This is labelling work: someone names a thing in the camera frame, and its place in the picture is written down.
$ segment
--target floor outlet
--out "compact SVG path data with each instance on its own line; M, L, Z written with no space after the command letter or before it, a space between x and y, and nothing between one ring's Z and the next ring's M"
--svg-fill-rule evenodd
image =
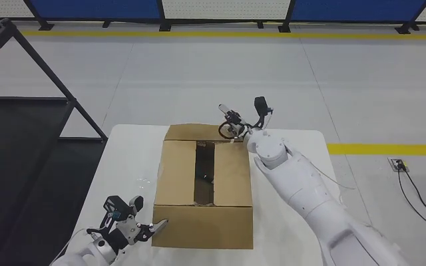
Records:
M407 169L407 172L410 172L410 170L408 169L407 162L405 162L401 158L388 158L387 160L391 164L391 168L394 172L398 172L398 161L399 160L401 160L403 162L403 164L405 165L405 168Z

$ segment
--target gray floor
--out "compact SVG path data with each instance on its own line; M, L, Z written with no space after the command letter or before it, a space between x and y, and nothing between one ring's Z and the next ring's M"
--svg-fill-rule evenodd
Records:
M362 30L371 32L352 32ZM253 99L263 95L275 108L270 128L319 130L329 143L426 142L426 41L28 39L107 134L115 124L217 124L220 103L255 121ZM1 49L0 62L0 96L61 95L16 42ZM78 113L63 135L96 136ZM331 157L337 180L357 188L343 191L343 202L398 244L413 265L426 265L426 222L405 202L386 157ZM425 158L403 158L426 195ZM426 215L407 180L403 185Z

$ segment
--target cardboard box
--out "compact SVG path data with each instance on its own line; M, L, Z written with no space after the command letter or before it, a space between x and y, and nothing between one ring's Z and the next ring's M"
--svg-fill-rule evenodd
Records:
M225 141L218 126L170 126L153 216L155 223L168 219L152 238L156 247L253 249L250 167L243 143Z

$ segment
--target yellow stripe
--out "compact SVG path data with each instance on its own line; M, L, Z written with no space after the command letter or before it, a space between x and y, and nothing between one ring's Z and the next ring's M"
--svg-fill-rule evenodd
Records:
M56 37L210 37L210 38L311 38L311 39L373 39L426 40L426 35L342 34L342 33L261 33L261 32L142 32L142 31L22 31L26 36Z
M426 156L426 145L404 144L327 144L332 155L414 155Z

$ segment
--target table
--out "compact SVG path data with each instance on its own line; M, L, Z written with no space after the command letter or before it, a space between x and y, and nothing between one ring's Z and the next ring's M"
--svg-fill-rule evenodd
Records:
M117 125L112 129L97 172L93 178L75 232L98 227L105 215L103 203L111 195L128 202L136 195L145 205L136 216L141 223L152 221L162 141L168 126ZM311 130L268 130L286 138L321 171L335 179L333 166L321 132ZM323 265L318 240L307 223L288 206L257 169L250 154L252 180L254 249L213 250L151 247L137 243L113 265ZM338 186L323 180L336 199ZM92 241L78 234L67 252L77 251Z

